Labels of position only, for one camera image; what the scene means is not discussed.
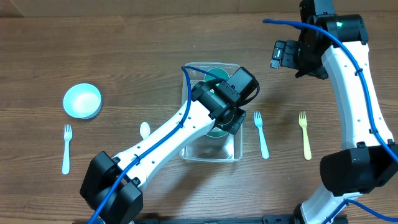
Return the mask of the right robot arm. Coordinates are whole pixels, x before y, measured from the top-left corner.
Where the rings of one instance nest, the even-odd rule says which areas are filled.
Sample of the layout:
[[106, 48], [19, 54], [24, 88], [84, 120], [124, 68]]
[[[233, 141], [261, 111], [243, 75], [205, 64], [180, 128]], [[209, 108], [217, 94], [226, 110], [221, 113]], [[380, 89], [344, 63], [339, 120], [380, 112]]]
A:
[[298, 40], [275, 43], [270, 66], [329, 79], [341, 123], [341, 151], [320, 161], [321, 184], [294, 210], [294, 223], [346, 223], [341, 211], [397, 173], [397, 144], [382, 116], [369, 69], [368, 33], [357, 14], [331, 1], [302, 1]]

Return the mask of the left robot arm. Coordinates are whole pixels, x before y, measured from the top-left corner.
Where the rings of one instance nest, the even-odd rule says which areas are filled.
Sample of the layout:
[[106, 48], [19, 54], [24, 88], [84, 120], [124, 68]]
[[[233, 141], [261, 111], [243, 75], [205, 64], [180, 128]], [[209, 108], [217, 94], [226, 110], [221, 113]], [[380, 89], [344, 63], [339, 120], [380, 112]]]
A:
[[188, 65], [181, 67], [187, 100], [160, 128], [135, 146], [110, 157], [104, 151], [90, 162], [80, 195], [93, 209], [88, 220], [96, 223], [131, 223], [143, 208], [143, 190], [174, 155], [213, 128], [236, 134], [246, 112], [242, 106], [260, 91], [255, 76], [239, 67], [227, 80], [192, 85]]

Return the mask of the light blue bowl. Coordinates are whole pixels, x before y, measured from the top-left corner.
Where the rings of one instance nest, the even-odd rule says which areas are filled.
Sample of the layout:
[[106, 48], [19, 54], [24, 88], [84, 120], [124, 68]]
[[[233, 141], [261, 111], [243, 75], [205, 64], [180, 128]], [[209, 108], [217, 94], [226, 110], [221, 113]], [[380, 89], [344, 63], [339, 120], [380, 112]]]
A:
[[63, 97], [63, 109], [73, 118], [94, 118], [100, 112], [101, 107], [101, 92], [89, 83], [72, 86]]

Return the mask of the teal bowl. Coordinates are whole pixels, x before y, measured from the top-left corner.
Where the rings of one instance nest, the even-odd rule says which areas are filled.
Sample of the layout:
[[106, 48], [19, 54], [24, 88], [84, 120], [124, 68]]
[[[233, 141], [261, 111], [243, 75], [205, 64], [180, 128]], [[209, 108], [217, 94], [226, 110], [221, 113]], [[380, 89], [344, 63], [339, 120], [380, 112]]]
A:
[[227, 136], [229, 132], [223, 131], [220, 128], [214, 127], [211, 131], [209, 131], [206, 135], [211, 138], [222, 138]]

